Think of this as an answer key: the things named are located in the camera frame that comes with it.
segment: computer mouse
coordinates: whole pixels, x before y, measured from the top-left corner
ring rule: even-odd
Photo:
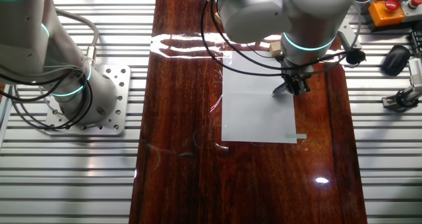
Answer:
[[[397,76],[406,67],[409,59],[410,51],[404,46],[395,45],[381,65],[381,70],[388,76]]]

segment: metal mounting plate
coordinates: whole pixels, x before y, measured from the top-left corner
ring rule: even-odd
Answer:
[[[113,111],[102,121],[94,125],[75,125],[70,129],[61,131],[46,131],[51,136],[121,136],[125,131],[125,119],[129,95],[129,83],[131,81],[131,68],[126,65],[96,65],[96,70],[108,76],[116,85],[117,99]],[[60,111],[59,104],[51,97],[50,105]],[[53,114],[49,109],[46,123],[59,125],[66,123],[68,119],[59,114]]]

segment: glossy wood surface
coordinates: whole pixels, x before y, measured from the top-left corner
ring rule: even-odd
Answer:
[[[312,76],[295,98],[306,140],[222,142],[222,70],[199,38],[203,4],[156,1],[129,223],[366,223],[343,69]]]
[[[1,90],[2,92],[4,92],[4,91],[5,91],[5,85],[4,85],[4,84],[0,84],[0,90]]]

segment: sheet of paper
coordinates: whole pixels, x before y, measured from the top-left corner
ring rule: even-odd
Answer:
[[[281,66],[275,59],[252,51],[243,53],[266,65]],[[258,53],[270,56],[268,52]],[[247,72],[279,73],[249,62],[236,52],[226,52],[224,64]],[[287,92],[278,98],[271,96],[283,82],[281,76],[249,76],[224,69],[222,141],[297,143],[294,138],[286,138],[286,134],[296,134],[293,96]]]

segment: white robotic arm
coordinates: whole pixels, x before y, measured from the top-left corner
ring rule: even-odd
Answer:
[[[227,36],[237,43],[257,42],[282,33],[283,67],[320,59],[337,36],[354,0],[216,0]],[[286,70],[291,93],[309,91],[305,67]]]
[[[51,91],[54,78],[64,76],[52,95],[69,120],[76,117],[79,124],[89,125],[111,113],[117,101],[115,84],[96,71],[66,33],[53,0],[0,0],[0,9],[0,83],[42,84]],[[83,94],[91,98],[90,106]]]

